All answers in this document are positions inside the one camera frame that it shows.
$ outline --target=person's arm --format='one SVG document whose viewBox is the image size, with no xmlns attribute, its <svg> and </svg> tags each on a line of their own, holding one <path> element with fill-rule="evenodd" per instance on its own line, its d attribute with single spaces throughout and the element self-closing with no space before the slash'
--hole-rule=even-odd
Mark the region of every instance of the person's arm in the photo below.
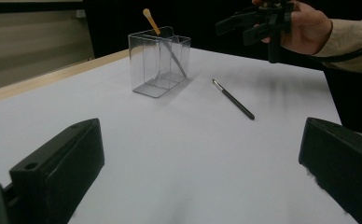
<svg viewBox="0 0 362 224">
<path fill-rule="evenodd" d="M 362 21 L 332 20 L 327 43 L 313 56 L 338 56 L 362 49 Z M 327 67 L 362 73 L 362 55 L 340 63 L 323 63 Z"/>
<path fill-rule="evenodd" d="M 252 0 L 256 6 L 264 0 Z M 362 21 L 331 20 L 322 11 L 293 1 L 291 32 L 282 34 L 282 46 L 291 51 L 315 57 L 337 56 L 362 49 Z M 362 56 L 327 67 L 362 73 Z"/>
</svg>

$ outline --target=wall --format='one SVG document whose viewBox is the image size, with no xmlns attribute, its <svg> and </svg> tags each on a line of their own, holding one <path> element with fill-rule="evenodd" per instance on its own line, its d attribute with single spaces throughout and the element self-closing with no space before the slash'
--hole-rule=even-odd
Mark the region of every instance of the wall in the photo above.
<svg viewBox="0 0 362 224">
<path fill-rule="evenodd" d="M 143 9 L 147 7 L 159 27 L 172 26 L 176 35 L 190 37 L 193 48 L 268 60 L 266 44 L 258 41 L 250 46 L 244 45 L 243 27 L 225 35 L 216 35 L 216 23 L 232 16 L 235 12 L 253 6 L 250 0 L 200 0 L 199 4 L 196 4 L 195 0 L 184 0 L 182 4 L 166 0 L 84 1 L 92 5 L 90 13 L 98 20 L 95 23 L 112 21 L 101 27 L 94 26 L 98 29 L 95 32 L 97 35 L 92 37 L 95 43 L 94 49 L 102 54 L 127 48 L 128 34 L 152 29 L 143 15 Z M 113 39 L 118 40 L 119 46 L 111 46 Z M 281 63 L 313 69 L 323 67 L 321 63 L 283 48 L 281 48 Z"/>
<path fill-rule="evenodd" d="M 92 58 L 75 10 L 0 14 L 0 87 Z"/>
</svg>

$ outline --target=table edge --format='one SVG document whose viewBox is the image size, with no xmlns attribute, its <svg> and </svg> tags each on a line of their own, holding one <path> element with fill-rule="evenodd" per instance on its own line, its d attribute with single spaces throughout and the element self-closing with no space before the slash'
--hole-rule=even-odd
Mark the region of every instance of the table edge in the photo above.
<svg viewBox="0 0 362 224">
<path fill-rule="evenodd" d="M 50 83 L 78 75 L 80 73 L 89 71 L 91 69 L 100 67 L 107 63 L 112 63 L 120 59 L 129 57 L 129 50 L 125 49 L 113 54 L 106 55 L 104 57 L 87 61 L 85 63 L 79 63 L 64 69 L 47 73 L 42 76 L 32 77 L 5 87 L 0 88 L 0 100 L 6 99 L 13 95 L 17 95 L 26 91 L 30 91 Z"/>
</svg>

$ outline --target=clear plastic box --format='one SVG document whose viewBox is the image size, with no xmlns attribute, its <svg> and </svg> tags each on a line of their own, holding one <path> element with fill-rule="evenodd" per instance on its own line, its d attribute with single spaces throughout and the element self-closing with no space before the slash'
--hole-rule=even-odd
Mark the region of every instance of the clear plastic box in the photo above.
<svg viewBox="0 0 362 224">
<path fill-rule="evenodd" d="M 160 28 L 129 35 L 132 90 L 152 97 L 187 78 L 190 38 L 174 35 L 173 28 Z"/>
</svg>

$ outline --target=beige sleeve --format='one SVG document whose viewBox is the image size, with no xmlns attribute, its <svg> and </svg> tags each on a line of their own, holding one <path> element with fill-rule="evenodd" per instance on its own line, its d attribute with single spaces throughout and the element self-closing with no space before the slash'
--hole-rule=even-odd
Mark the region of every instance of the beige sleeve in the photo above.
<svg viewBox="0 0 362 224">
<path fill-rule="evenodd" d="M 333 28 L 326 45 L 313 56 L 337 56 L 362 49 L 362 21 L 332 20 Z M 362 73 L 362 56 L 340 63 L 324 63 L 326 67 Z"/>
</svg>

